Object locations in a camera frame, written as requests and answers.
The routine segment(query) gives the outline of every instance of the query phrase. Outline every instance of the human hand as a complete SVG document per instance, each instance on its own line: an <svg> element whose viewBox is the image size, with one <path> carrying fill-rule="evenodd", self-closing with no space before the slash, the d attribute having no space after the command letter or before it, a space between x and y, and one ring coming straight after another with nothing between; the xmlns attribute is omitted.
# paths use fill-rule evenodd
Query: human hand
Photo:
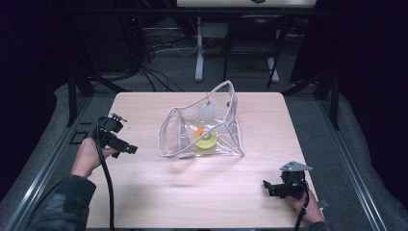
<svg viewBox="0 0 408 231"><path fill-rule="evenodd" d="M286 197L286 201L292 205L294 210L299 214L304 206L304 201L306 198L306 193L300 199L295 199L291 196ZM309 222L310 224L316 223L318 221L324 221L323 214L320 211L316 197L312 191L309 191L309 205L306 210L306 214L303 216L303 220Z"/></svg>
<svg viewBox="0 0 408 231"><path fill-rule="evenodd" d="M113 148L102 148L102 153L106 158L116 153ZM78 148L78 154L72 167L71 174L88 178L94 169L100 166L98 151L95 141L92 138L86 138Z"/></svg>

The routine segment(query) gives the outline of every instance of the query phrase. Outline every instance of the sleeve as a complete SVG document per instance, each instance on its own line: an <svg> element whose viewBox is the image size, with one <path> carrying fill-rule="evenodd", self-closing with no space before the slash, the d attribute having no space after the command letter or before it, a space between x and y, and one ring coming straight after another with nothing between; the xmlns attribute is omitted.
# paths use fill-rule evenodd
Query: sleeve
<svg viewBox="0 0 408 231"><path fill-rule="evenodd" d="M87 178L67 176L28 230L85 230L95 190L96 186Z"/></svg>
<svg viewBox="0 0 408 231"><path fill-rule="evenodd" d="M316 222L309 227L309 231L334 231L332 226L326 222Z"/></svg>

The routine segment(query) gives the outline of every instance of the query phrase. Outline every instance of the human arm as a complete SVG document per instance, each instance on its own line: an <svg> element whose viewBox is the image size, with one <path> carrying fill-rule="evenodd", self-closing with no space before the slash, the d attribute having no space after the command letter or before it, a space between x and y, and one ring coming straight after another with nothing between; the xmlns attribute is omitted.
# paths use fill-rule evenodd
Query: human arm
<svg viewBox="0 0 408 231"><path fill-rule="evenodd" d="M117 151L103 148L105 158ZM29 230L85 230L89 215L89 203L96 186L87 178L99 167L95 142L84 139L71 174L50 195L46 208Z"/></svg>
<svg viewBox="0 0 408 231"><path fill-rule="evenodd" d="M304 206L306 193L300 199L295 199L291 196L286 197L286 201L292 205L294 210L299 214ZM323 214L320 211L315 194L309 191L309 204L306 214L303 215L303 220L308 222L311 226L309 231L332 231L334 230L328 223L326 223Z"/></svg>

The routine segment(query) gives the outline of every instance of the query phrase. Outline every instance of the wire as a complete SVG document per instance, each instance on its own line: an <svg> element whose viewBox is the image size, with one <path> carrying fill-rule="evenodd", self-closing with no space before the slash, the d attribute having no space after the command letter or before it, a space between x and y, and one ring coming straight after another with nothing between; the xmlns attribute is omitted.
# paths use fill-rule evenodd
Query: wire
<svg viewBox="0 0 408 231"><path fill-rule="evenodd" d="M172 91L174 92L175 90L173 90L170 86L169 83L172 83L178 90L180 91L184 91L182 88L180 88L173 80L171 80L170 78L168 78L165 74L163 74L160 71L157 70L153 70L151 68L148 68L144 65L140 66L140 72L149 80L150 84L153 87L153 90L156 91L153 82L151 81L151 79L149 78L148 75L150 75L151 77L155 78L157 81L159 81L159 83L164 86L166 88L166 91ZM166 78L166 83L164 83L159 77L164 77Z"/></svg>
<svg viewBox="0 0 408 231"><path fill-rule="evenodd" d="M103 168L103 171L105 173L106 181L108 184L108 190L109 190L109 205L110 205L110 220L109 220L109 225L111 228L111 231L115 231L115 201L114 201L114 187L112 184L112 178L111 174L109 173L108 167L105 162L105 157L103 155L102 147L100 145L100 138L99 138L99 126L100 122L102 120L102 117L99 117L98 122L96 123L96 150L98 152L99 156L99 162L101 163L101 166Z"/></svg>
<svg viewBox="0 0 408 231"><path fill-rule="evenodd" d="M303 219L303 216L306 214L306 210L307 207L309 205L309 200L310 200L310 196L309 196L309 185L307 183L307 181L305 180L305 185L306 187L304 187L302 184L300 184L298 181L293 180L292 178L289 178L291 181L295 182L296 184L300 185L303 188L303 191L305 191L306 193L306 197L305 197L305 201L303 202L303 207L299 212L299 215L297 216L297 220L296 220L296 225L294 226L294 231L298 231L300 228L300 222Z"/></svg>

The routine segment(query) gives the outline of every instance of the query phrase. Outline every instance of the clear plastic bag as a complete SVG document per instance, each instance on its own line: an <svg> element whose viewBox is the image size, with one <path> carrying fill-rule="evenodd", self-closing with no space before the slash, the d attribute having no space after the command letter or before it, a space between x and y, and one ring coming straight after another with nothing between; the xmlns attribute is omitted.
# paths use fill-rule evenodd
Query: clear plastic bag
<svg viewBox="0 0 408 231"><path fill-rule="evenodd" d="M237 104L233 85L225 81L195 103L173 108L160 130L160 154L176 158L243 156Z"/></svg>

